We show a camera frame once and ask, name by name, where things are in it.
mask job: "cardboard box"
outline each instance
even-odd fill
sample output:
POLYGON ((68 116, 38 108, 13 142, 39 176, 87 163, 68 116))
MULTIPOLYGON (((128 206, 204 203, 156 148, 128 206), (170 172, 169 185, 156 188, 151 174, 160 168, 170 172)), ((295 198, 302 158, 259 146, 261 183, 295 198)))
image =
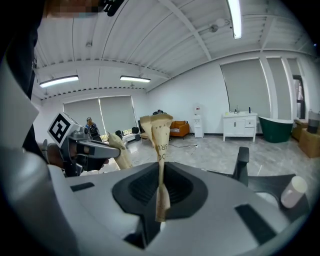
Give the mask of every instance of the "cardboard box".
POLYGON ((308 122, 306 120, 294 120, 293 129, 292 129, 292 137, 297 141, 300 140, 301 131, 304 128, 308 127, 308 122))
POLYGON ((306 153, 309 158, 320 157, 320 134, 307 132, 302 129, 299 148, 306 153))

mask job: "green bathtub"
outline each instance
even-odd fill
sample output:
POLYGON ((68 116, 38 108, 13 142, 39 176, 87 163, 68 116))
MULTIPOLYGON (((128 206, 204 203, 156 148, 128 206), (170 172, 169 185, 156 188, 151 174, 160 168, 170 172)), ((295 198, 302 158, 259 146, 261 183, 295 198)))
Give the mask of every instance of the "green bathtub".
POLYGON ((263 137, 267 142, 287 142, 291 136, 293 120, 272 119, 259 116, 263 137))

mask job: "tiled floor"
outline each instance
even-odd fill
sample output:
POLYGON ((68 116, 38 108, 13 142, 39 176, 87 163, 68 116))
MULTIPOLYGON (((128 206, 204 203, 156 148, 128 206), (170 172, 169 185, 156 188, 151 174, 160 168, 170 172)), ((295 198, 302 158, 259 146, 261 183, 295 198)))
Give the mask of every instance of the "tiled floor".
MULTIPOLYGON (((177 147, 169 146, 166 161, 228 174, 234 171, 239 147, 248 147, 250 161, 247 169, 250 176, 296 174, 306 180, 308 184, 306 195, 311 204, 318 196, 320 158, 308 158, 294 139, 274 144, 266 142, 261 137, 257 137, 255 142, 247 138, 226 138, 226 141, 223 142, 222 136, 194 138, 189 135, 185 139, 173 138, 169 144, 177 147)), ((131 142, 128 145, 128 150, 134 166, 157 161, 156 151, 152 148, 150 141, 131 142)), ((117 164, 113 159, 110 159, 109 164, 99 172, 117 170, 117 164)), ((97 173, 98 171, 93 171, 83 173, 83 175, 97 173)))

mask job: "window blind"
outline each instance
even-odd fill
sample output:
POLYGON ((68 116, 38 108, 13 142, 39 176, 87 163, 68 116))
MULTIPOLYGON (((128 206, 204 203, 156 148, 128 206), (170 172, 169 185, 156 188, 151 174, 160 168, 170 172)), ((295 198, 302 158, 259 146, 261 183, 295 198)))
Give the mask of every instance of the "window blind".
POLYGON ((91 118, 98 127, 100 135, 105 134, 98 98, 66 103, 64 112, 82 126, 87 124, 87 118, 91 118))
POLYGON ((229 98, 230 111, 258 113, 270 117, 270 100, 267 82, 259 59, 233 62, 221 66, 229 98))
POLYGON ((107 132, 122 132, 137 126, 131 96, 103 97, 100 105, 107 132))
POLYGON ((289 84, 281 58, 268 58, 278 102, 278 119, 291 120, 289 84))
POLYGON ((297 59, 288 58, 287 60, 288 60, 292 75, 301 75, 297 59))

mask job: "white ceiling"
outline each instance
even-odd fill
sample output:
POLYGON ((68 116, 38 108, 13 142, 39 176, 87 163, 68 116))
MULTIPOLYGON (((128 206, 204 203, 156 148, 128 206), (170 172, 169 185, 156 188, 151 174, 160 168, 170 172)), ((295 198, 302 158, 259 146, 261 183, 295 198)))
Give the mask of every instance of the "white ceiling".
POLYGON ((312 52, 299 21, 279 1, 240 0, 242 38, 231 25, 227 0, 125 0, 113 17, 44 19, 38 29, 33 95, 44 100, 101 88, 147 91, 203 63, 253 50, 312 52), (78 75, 47 89, 40 82, 78 75), (150 83, 120 81, 142 76, 150 83))

